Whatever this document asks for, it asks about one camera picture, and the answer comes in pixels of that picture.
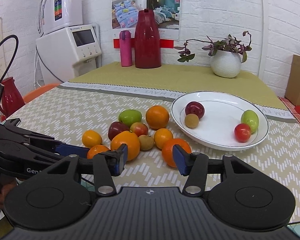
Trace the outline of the person's hand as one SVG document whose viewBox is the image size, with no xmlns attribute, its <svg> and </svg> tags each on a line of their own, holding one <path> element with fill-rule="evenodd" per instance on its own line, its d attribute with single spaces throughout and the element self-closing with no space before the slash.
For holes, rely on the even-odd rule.
<svg viewBox="0 0 300 240">
<path fill-rule="evenodd" d="M 11 189 L 13 189 L 16 186 L 17 186 L 17 181 L 15 178 L 13 178 L 11 182 L 2 186 L 0 192 L 0 209 L 4 208 L 4 201 L 7 194 L 11 191 Z"/>
</svg>

